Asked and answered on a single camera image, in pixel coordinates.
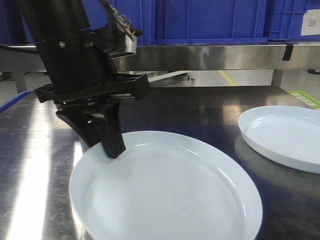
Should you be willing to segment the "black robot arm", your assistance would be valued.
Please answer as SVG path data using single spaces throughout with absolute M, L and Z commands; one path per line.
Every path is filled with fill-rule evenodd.
M 120 126 L 122 98 L 141 100 L 151 90 L 145 74 L 119 73 L 111 52 L 120 39 L 141 35 L 106 0 L 106 26 L 93 30 L 80 0 L 19 0 L 18 7 L 51 81 L 35 94 L 52 101 L 56 115 L 92 147 L 115 159 L 126 147 Z

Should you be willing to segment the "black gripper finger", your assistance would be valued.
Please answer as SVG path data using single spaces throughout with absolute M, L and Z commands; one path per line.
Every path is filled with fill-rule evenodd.
M 58 110 L 56 116 L 70 126 L 86 143 L 88 147 L 93 147 L 99 143 L 100 137 L 96 131 L 93 118 L 88 114 L 83 114 L 80 110 Z
M 116 159 L 125 150 L 120 125 L 120 101 L 110 100 L 82 110 L 88 117 L 85 140 L 89 146 L 101 143 L 109 158 Z

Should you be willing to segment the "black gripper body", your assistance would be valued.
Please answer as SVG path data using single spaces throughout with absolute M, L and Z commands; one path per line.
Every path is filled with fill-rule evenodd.
M 119 73 L 112 60 L 112 53 L 124 48 L 126 41 L 136 42 L 131 32 L 103 27 L 63 34 L 46 29 L 33 37 L 51 80 L 35 90 L 41 103 L 53 101 L 61 106 L 86 99 L 141 100 L 151 91 L 145 74 Z

